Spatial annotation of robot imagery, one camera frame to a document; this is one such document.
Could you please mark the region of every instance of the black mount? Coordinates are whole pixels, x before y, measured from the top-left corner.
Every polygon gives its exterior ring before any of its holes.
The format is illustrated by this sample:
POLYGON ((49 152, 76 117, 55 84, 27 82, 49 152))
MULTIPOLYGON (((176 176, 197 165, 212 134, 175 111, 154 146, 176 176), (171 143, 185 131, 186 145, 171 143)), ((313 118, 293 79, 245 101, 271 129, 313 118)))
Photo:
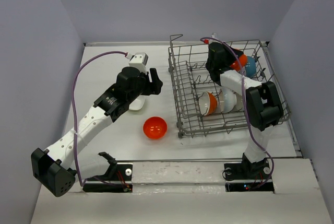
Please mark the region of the black mount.
POLYGON ((260 173, 265 180, 268 175, 264 173, 264 168, 268 168, 267 158, 259 162, 251 163, 245 154, 242 155, 241 163, 225 163, 223 177, 227 181, 234 180, 255 180, 260 179, 260 173))
POLYGON ((117 161, 106 152, 100 152, 99 156, 102 156, 104 159, 106 159, 110 166, 108 167, 104 175, 98 175, 97 178, 102 181, 109 180, 112 176, 114 176, 115 172, 117 171, 117 161))
POLYGON ((87 179, 86 183, 82 190, 87 193, 131 193, 133 185, 131 184, 132 175, 126 173, 127 169, 133 171, 133 165, 131 163, 118 163, 117 169, 113 175, 107 173, 103 176, 94 176, 87 179), (117 174, 120 173, 127 182, 127 186, 123 186, 117 174), (99 182, 99 180, 111 181, 112 184, 104 184, 99 182))

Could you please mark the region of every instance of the screw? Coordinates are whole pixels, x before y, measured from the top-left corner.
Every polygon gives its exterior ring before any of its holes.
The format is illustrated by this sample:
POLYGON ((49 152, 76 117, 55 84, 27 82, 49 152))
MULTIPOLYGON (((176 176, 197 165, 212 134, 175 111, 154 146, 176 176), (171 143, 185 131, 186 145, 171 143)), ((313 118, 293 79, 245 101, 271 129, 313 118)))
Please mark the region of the screw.
POLYGON ((231 175, 232 174, 232 169, 231 168, 226 168, 225 169, 225 174, 226 175, 231 175))
POLYGON ((132 170, 130 168, 125 170, 126 176, 130 176, 132 174, 132 170))
POLYGON ((263 173, 265 173, 265 174, 270 174, 270 168, 269 167, 265 167, 265 168, 263 168, 263 173))

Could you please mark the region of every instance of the wire rack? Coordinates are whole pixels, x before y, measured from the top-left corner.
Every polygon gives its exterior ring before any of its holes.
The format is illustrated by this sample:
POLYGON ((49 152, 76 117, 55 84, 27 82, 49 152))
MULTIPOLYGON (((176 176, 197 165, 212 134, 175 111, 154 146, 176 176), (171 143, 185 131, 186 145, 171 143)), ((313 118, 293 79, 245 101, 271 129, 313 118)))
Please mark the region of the wire rack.
MULTIPOLYGON (((198 99, 204 91, 211 92, 219 102, 220 86, 214 83, 205 68, 208 58, 207 45, 203 43, 177 45, 176 39, 182 34, 170 36, 169 72, 172 79, 173 95, 177 115, 178 137, 206 136, 209 133, 227 132, 247 128, 243 109, 229 113, 214 113, 209 116, 200 114, 198 99)), ((227 42, 230 46, 242 50, 256 61, 256 74, 252 78, 260 82, 273 81, 278 87, 284 116, 279 124, 290 118, 291 111, 279 87, 276 75, 269 61, 266 44, 259 40, 227 42)))

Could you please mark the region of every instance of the white bowl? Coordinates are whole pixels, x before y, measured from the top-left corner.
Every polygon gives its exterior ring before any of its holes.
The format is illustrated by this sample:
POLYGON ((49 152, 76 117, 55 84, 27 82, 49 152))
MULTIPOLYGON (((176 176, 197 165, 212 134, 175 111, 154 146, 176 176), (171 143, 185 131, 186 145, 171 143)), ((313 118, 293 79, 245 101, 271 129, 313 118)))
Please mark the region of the white bowl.
POLYGON ((207 115, 210 109, 210 97, 207 92, 203 92, 198 99, 199 111, 201 115, 207 115))
POLYGON ((138 96, 137 99, 135 99, 129 106, 129 110, 131 111, 139 111, 142 106, 144 105, 145 103, 145 96, 143 95, 140 95, 138 96))
POLYGON ((243 111, 244 104, 243 104, 242 96, 240 94, 238 94, 238 93, 236 93, 235 96, 236 96, 236 105, 233 108, 233 111, 239 111, 239 110, 243 111))
POLYGON ((227 87, 222 87, 218 94, 219 112, 231 112, 236 105, 236 95, 227 87))

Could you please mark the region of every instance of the white table surface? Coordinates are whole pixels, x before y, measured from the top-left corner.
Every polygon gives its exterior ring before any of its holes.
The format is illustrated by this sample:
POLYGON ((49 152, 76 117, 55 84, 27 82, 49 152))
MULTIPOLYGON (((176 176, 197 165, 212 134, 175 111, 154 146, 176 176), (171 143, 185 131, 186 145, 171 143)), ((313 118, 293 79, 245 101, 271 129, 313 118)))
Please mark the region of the white table surface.
POLYGON ((331 223, 309 160, 275 159, 274 194, 227 193, 220 170, 223 162, 169 163, 134 164, 134 180, 182 183, 181 169, 188 184, 137 184, 133 193, 68 192, 60 198, 42 187, 31 223, 331 223), (205 180, 215 184, 189 184, 198 182, 204 167, 205 180))
MULTIPOLYGON (((160 95, 146 97, 144 107, 128 111, 113 125, 103 130, 79 155, 79 159, 91 157, 106 151, 117 160, 180 160, 240 158, 249 140, 248 130, 233 131, 230 134, 210 134, 207 137, 177 137, 176 112, 171 77, 168 72, 167 45, 138 46, 90 46, 83 53, 82 63, 107 51, 124 51, 135 54, 146 52, 149 56, 147 69, 155 67, 163 81, 160 95), (142 132, 146 119, 159 116, 166 120, 168 132, 161 140, 149 140, 142 132)), ((107 55, 93 61, 79 75, 75 98, 78 118, 81 119, 93 102, 116 81, 117 74, 128 66, 128 59, 122 55, 107 55)), ((66 131, 73 126, 70 109, 66 131)), ((268 150, 273 157, 295 157, 296 153, 287 125, 277 126, 268 150)))

